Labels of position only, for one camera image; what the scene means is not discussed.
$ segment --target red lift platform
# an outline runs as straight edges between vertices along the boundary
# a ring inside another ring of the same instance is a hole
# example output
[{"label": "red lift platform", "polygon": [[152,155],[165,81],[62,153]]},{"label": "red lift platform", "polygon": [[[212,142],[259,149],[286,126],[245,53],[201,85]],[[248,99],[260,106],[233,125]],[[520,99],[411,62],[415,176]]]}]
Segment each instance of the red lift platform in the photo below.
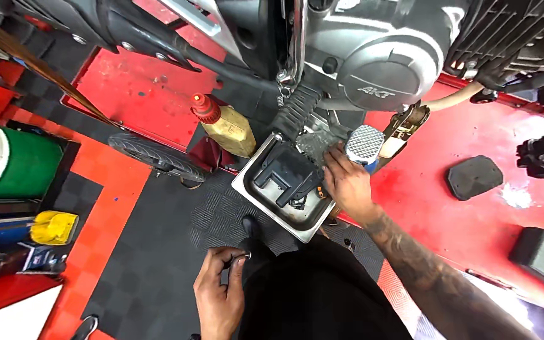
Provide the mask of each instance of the red lift platform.
[{"label": "red lift platform", "polygon": [[[176,16],[152,0],[136,1],[164,22]],[[192,27],[178,31],[205,53],[225,51]],[[208,69],[192,73],[154,58],[97,49],[74,81],[110,119],[147,138],[185,151],[198,125],[190,96],[222,86]],[[447,96],[463,86],[442,76],[424,99]],[[85,111],[78,103],[63,103]],[[383,130],[392,112],[369,112],[366,123]],[[512,287],[544,307],[544,283],[508,260],[523,227],[544,228],[544,179],[516,167],[516,146],[544,135],[544,107],[513,96],[490,104],[465,102],[432,112],[404,151],[371,177],[373,199],[422,244],[452,266]],[[504,183],[468,201],[454,198],[445,172],[460,161],[485,155]],[[340,218],[353,222],[348,216]]]}]

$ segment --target green container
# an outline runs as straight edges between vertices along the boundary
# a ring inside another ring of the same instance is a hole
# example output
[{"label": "green container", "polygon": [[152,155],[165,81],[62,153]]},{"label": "green container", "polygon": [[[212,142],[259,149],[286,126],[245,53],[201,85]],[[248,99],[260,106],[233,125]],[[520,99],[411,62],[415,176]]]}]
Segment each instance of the green container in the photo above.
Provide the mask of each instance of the green container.
[{"label": "green container", "polygon": [[0,127],[10,143],[10,158],[0,178],[0,198],[41,198],[56,175],[62,149],[53,140]]}]

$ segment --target gold bottle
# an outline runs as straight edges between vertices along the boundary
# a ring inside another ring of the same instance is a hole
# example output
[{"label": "gold bottle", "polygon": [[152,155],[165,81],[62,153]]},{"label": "gold bottle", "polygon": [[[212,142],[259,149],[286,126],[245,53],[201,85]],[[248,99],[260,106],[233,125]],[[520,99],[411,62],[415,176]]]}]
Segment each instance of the gold bottle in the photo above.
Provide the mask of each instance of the gold bottle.
[{"label": "gold bottle", "polygon": [[249,121],[230,106],[220,107],[201,93],[192,96],[190,110],[199,118],[209,137],[233,155],[251,158],[255,137]]}]

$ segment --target black shoe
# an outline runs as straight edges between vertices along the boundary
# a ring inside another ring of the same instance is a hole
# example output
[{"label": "black shoe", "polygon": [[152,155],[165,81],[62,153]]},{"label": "black shoe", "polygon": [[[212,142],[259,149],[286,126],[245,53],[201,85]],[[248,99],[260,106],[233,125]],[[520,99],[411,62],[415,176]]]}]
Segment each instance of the black shoe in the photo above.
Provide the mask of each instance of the black shoe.
[{"label": "black shoe", "polygon": [[83,322],[81,322],[71,340],[86,340],[94,333],[96,328],[98,328],[98,316],[89,315],[83,319]]},{"label": "black shoe", "polygon": [[248,237],[263,241],[264,233],[262,231],[262,227],[259,225],[259,222],[255,219],[255,217],[251,215],[243,216],[242,228],[245,230]]}]

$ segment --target motorcycle tire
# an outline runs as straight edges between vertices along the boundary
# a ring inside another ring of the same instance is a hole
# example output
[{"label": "motorcycle tire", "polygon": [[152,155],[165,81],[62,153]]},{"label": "motorcycle tire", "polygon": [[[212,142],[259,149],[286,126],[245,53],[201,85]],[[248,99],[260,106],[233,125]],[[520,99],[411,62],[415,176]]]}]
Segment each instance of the motorcycle tire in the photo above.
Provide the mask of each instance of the motorcycle tire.
[{"label": "motorcycle tire", "polygon": [[108,137],[108,144],[125,156],[139,160],[163,173],[185,180],[205,182],[205,172],[192,164],[185,153],[129,133]]}]

